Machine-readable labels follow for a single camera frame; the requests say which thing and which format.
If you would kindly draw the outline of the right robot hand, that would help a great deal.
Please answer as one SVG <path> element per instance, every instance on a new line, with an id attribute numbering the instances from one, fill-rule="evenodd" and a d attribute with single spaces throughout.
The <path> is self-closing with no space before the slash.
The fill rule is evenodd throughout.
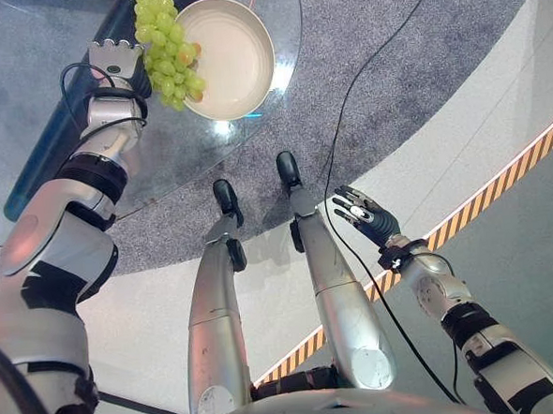
<path id="1" fill-rule="evenodd" d="M 385 247 L 390 238 L 400 233 L 400 226 L 394 215 L 371 197 L 349 185 L 337 187 L 332 202 L 336 206 L 335 214 L 378 247 Z"/>

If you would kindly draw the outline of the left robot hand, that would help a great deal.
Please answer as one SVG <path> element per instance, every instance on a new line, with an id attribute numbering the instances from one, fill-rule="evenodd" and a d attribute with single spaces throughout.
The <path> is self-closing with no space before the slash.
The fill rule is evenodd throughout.
<path id="1" fill-rule="evenodd" d="M 138 67 L 127 81 L 137 95 L 144 99 L 151 97 L 152 83 L 144 66 Z"/>

